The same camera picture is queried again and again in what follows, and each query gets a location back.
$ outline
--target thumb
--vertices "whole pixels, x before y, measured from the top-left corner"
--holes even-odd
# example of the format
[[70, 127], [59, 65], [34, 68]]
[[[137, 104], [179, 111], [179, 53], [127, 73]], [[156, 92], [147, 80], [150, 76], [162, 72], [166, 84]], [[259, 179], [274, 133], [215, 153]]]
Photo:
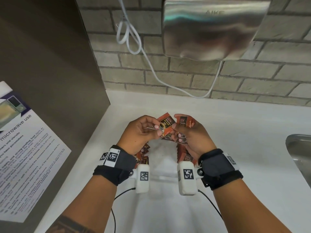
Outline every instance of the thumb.
[[151, 130], [147, 134], [147, 139], [149, 140], [153, 140], [153, 139], [158, 139], [161, 135], [162, 135], [162, 131], [161, 130]]
[[183, 125], [180, 125], [180, 124], [177, 124], [177, 123], [174, 123], [172, 125], [172, 128], [177, 131], [177, 132], [180, 132], [180, 133], [183, 133], [185, 136], [188, 135], [189, 133], [189, 128], [183, 126]]

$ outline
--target stainless steel hand dryer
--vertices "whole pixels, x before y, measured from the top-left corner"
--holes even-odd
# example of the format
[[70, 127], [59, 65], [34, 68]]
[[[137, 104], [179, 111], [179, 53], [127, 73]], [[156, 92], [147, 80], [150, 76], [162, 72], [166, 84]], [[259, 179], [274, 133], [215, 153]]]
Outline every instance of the stainless steel hand dryer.
[[254, 39], [271, 0], [163, 0], [164, 54], [238, 60]]

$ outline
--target hand's left hand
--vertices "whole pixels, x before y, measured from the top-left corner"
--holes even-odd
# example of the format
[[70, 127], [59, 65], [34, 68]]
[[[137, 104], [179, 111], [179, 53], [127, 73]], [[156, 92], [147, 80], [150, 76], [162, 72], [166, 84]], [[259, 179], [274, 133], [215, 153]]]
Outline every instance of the hand's left hand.
[[161, 130], [148, 129], [153, 124], [159, 126], [160, 122], [148, 115], [130, 122], [117, 145], [131, 155], [136, 154], [147, 141], [158, 139], [162, 135]]

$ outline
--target white power cord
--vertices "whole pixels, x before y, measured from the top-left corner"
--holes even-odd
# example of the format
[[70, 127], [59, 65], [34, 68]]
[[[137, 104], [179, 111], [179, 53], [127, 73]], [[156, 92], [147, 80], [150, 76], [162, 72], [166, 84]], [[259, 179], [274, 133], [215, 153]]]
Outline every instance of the white power cord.
[[[200, 99], [200, 98], [204, 98], [204, 97], [208, 96], [208, 95], [211, 93], [212, 88], [213, 88], [213, 86], [214, 86], [214, 84], [215, 84], [215, 82], [216, 82], [216, 79], [217, 79], [217, 77], [218, 77], [218, 75], [219, 75], [219, 73], [220, 73], [220, 69], [221, 69], [221, 66], [222, 66], [222, 64], [223, 64], [223, 61], [220, 61], [220, 62], [219, 62], [219, 66], [218, 66], [218, 69], [217, 69], [215, 78], [214, 78], [214, 80], [213, 80], [213, 82], [212, 82], [212, 85], [211, 85], [210, 89], [208, 90], [208, 92], [207, 92], [205, 95], [203, 95], [203, 96], [194, 96], [194, 95], [191, 95], [190, 93], [186, 92], [186, 91], [183, 90], [183, 89], [180, 89], [180, 88], [178, 88], [178, 87], [174, 87], [174, 86], [169, 85], [169, 84], [167, 84], [167, 83], [165, 83], [165, 82], [162, 82], [162, 81], [157, 77], [157, 75], [156, 75], [156, 73], [155, 73], [155, 71], [154, 71], [154, 69], [153, 69], [153, 67], [152, 67], [152, 65], [151, 65], [151, 63], [150, 63], [150, 60], [148, 59], [148, 56], [146, 55], [144, 49], [142, 48], [142, 41], [141, 41], [141, 39], [140, 39], [140, 37], [139, 37], [138, 32], [136, 31], [136, 29], [134, 28], [134, 26], [130, 23], [130, 21], [129, 21], [129, 19], [128, 19], [128, 16], [127, 16], [127, 14], [126, 14], [126, 9], [125, 9], [124, 4], [123, 4], [123, 0], [119, 0], [119, 2], [120, 2], [120, 5], [121, 5], [121, 9], [122, 9], [122, 11], [123, 11], [123, 19], [120, 21], [119, 26], [118, 26], [118, 31], [117, 31], [117, 42], [118, 42], [118, 44], [126, 43], [126, 46], [127, 46], [127, 48], [128, 48], [128, 51], [129, 51], [130, 53], [132, 53], [133, 55], [137, 55], [138, 53], [142, 52], [142, 54], [145, 56], [145, 58], [146, 58], [146, 60], [147, 60], [147, 62], [148, 62], [148, 64], [149, 64], [149, 66], [150, 66], [150, 68], [151, 68], [151, 71], [153, 72], [154, 77], [156, 78], [156, 80], [158, 80], [158, 81], [159, 81], [160, 83], [162, 83], [163, 85], [168, 86], [168, 87], [170, 87], [170, 88], [174, 88], [174, 89], [176, 89], [176, 90], [179, 90], [179, 91], [181, 91], [181, 92], [183, 92], [183, 93], [185, 93], [185, 94], [187, 94], [187, 95], [189, 95], [189, 96], [191, 96], [191, 97], [193, 97], [193, 98], [198, 98], [198, 99]], [[123, 26], [123, 23], [126, 25], [126, 31], [125, 31], [124, 37], [120, 40], [120, 33], [121, 33], [121, 28], [122, 28], [122, 26]], [[130, 34], [131, 34], [131, 36], [133, 37], [133, 39], [135, 40], [135, 42], [138, 44], [138, 50], [137, 50], [137, 51], [132, 51], [131, 48], [130, 48], [130, 44], [129, 44], [129, 37], [130, 37]]]

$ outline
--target white countertop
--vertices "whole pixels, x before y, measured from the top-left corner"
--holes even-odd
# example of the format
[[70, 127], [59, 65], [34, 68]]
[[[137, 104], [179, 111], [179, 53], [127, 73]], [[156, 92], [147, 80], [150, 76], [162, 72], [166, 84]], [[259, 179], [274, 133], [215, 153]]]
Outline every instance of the white countertop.
[[[311, 134], [311, 107], [118, 91], [107, 94], [111, 106], [35, 233], [44, 233], [78, 195], [96, 161], [119, 140], [129, 121], [166, 112], [189, 114], [202, 123], [215, 144], [234, 157], [244, 181], [263, 204], [292, 232], [310, 232], [311, 189], [287, 152], [285, 140], [291, 134]], [[176, 144], [157, 140], [150, 146], [150, 191], [131, 191], [115, 201], [116, 232], [227, 232], [203, 195], [181, 196], [177, 179], [157, 177], [161, 172], [175, 174]], [[134, 180], [128, 179], [119, 185], [117, 194], [132, 187]], [[216, 204], [200, 180], [198, 188]], [[105, 232], [113, 228], [111, 215]]]

